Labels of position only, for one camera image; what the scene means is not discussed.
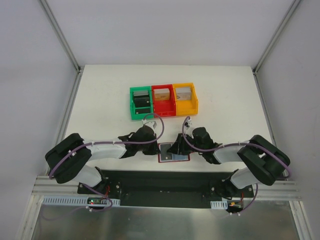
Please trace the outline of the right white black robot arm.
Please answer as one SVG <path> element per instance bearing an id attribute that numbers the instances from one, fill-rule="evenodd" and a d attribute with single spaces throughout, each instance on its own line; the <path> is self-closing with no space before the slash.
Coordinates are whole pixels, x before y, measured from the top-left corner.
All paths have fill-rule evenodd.
<path id="1" fill-rule="evenodd" d="M 243 188 L 262 183 L 271 186 L 289 166 L 289 157 L 261 135 L 225 147 L 214 142 L 205 127 L 188 127 L 179 133 L 167 153 L 187 156 L 198 153 L 208 163 L 221 165 L 242 162 L 245 167 L 236 169 L 225 180 L 214 186 L 216 194 L 225 199 L 237 197 Z"/>

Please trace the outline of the red leather card holder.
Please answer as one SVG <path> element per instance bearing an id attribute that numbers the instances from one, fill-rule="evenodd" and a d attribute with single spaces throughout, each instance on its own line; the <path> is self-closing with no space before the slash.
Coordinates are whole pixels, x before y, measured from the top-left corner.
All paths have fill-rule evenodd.
<path id="1" fill-rule="evenodd" d="M 164 143 L 159 143 L 158 147 L 160 147 L 160 144 L 165 144 L 165 143 L 171 143 L 171 145 L 173 144 L 172 142 L 164 142 Z M 176 162 L 189 162 L 190 159 L 190 155 L 177 155 L 177 154 L 172 154 L 172 160 L 171 161 L 165 161 L 165 162 L 161 162 L 160 161 L 160 154 L 158 154 L 158 163 L 176 163 Z"/>

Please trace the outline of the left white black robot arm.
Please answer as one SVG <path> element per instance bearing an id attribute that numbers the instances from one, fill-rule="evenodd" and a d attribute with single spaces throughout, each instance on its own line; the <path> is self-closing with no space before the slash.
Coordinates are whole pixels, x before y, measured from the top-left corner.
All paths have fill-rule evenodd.
<path id="1" fill-rule="evenodd" d="M 103 141 L 85 141 L 78 133 L 72 133 L 45 154 L 50 168 L 50 177 L 58 184 L 76 181 L 88 186 L 99 195 L 105 191 L 106 183 L 97 167 L 87 162 L 100 159 L 125 159 L 138 152 L 144 155 L 157 155 L 160 150 L 153 125 L 146 123 L 137 131 L 119 136 L 111 144 Z"/>

